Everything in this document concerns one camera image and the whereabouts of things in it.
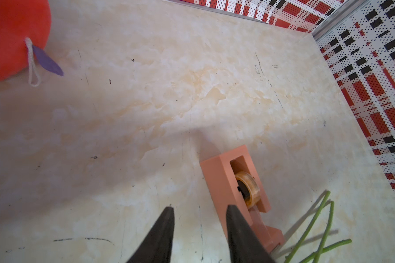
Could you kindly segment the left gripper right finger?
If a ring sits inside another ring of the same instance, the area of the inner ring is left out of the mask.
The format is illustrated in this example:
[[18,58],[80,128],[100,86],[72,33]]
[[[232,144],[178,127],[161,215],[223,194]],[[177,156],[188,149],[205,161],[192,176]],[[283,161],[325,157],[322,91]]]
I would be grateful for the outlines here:
[[275,263],[235,205],[226,212],[228,245],[232,263]]

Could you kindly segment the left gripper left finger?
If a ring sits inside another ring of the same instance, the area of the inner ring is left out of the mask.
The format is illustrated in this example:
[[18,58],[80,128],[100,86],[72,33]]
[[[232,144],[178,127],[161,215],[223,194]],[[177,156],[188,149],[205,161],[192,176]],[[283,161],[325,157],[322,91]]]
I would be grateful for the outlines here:
[[174,209],[166,207],[128,263],[169,263],[174,234]]

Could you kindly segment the clear tape roll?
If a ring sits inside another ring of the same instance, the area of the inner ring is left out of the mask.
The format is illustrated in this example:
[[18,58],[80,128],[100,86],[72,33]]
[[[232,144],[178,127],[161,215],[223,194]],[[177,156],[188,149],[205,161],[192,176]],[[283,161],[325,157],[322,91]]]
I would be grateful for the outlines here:
[[261,191],[255,178],[243,171],[237,173],[235,178],[247,208],[254,207],[261,200]]

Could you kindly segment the pink tape dispenser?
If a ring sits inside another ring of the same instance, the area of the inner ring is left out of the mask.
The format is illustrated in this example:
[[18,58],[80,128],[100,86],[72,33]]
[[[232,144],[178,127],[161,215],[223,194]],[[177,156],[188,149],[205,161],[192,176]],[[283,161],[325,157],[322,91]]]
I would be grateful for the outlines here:
[[[285,243],[282,231],[265,225],[262,220],[261,214],[269,212],[271,204],[245,145],[202,161],[200,166],[226,236],[228,235],[227,207],[235,205],[267,252],[271,253]],[[235,175],[242,171],[255,178],[261,191],[261,200],[250,209],[247,208],[238,190],[235,178]]]

